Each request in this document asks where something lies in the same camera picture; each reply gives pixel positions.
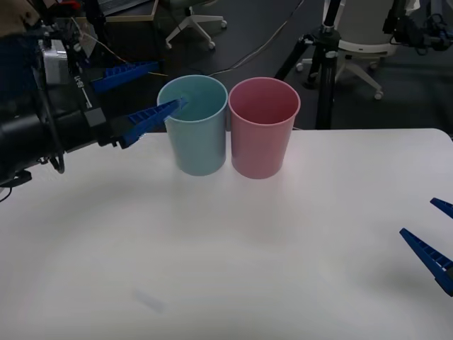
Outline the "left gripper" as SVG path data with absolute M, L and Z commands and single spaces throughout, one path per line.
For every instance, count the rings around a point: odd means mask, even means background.
M 143 135 L 179 116 L 188 104 L 184 97 L 116 117 L 110 121 L 98 95 L 160 70 L 159 62 L 133 62 L 105 68 L 90 79 L 86 54 L 58 47 L 52 58 L 52 148 L 69 153 L 93 143 L 127 149 Z

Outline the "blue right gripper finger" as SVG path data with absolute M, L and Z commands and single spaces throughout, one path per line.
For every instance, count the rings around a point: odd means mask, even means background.
M 431 272 L 436 283 L 448 296 L 452 296 L 452 260 L 426 244 L 406 228 L 401 229 L 399 234 Z
M 449 217 L 453 217 L 453 205 L 439 198 L 432 198 L 430 203 Z

